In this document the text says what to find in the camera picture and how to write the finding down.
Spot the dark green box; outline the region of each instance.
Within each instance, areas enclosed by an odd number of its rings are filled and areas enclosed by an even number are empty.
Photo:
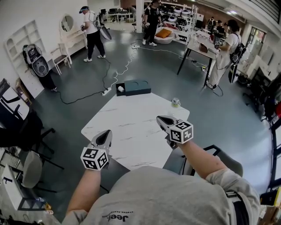
[[[120,92],[118,87],[122,86],[125,91]],[[127,80],[124,83],[116,84],[117,96],[126,95],[138,95],[138,94],[149,94],[151,93],[151,87],[146,80]]]

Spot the computer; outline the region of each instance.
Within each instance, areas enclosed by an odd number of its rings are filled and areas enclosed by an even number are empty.
[[[106,14],[106,9],[101,9],[101,14]]]

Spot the orange cushion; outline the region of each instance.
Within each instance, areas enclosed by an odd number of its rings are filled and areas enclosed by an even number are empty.
[[[167,30],[167,29],[164,28],[164,29],[160,30],[160,32],[158,32],[155,36],[156,37],[161,37],[161,38],[166,38],[171,33],[172,33],[172,31]]]

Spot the backpack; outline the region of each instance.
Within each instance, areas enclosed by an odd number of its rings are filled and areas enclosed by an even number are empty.
[[[234,65],[237,65],[242,57],[242,55],[246,52],[246,47],[240,42],[239,36],[235,33],[238,37],[238,46],[236,47],[235,51],[230,54],[230,60]]]
[[[207,29],[211,30],[212,27],[213,27],[213,21],[211,19],[209,19]]]

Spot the sleeve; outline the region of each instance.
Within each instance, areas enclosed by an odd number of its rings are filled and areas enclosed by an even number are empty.
[[[146,9],[144,12],[145,15],[149,15],[149,9]]]
[[[226,43],[228,43],[230,46],[234,45],[235,41],[235,34],[230,34],[228,38],[225,40]]]
[[[66,215],[61,225],[79,225],[87,216],[85,210],[71,211]]]
[[[225,192],[237,192],[247,208],[250,224],[257,224],[260,211],[259,195],[245,179],[230,169],[223,169],[209,174],[206,180],[221,186]]]

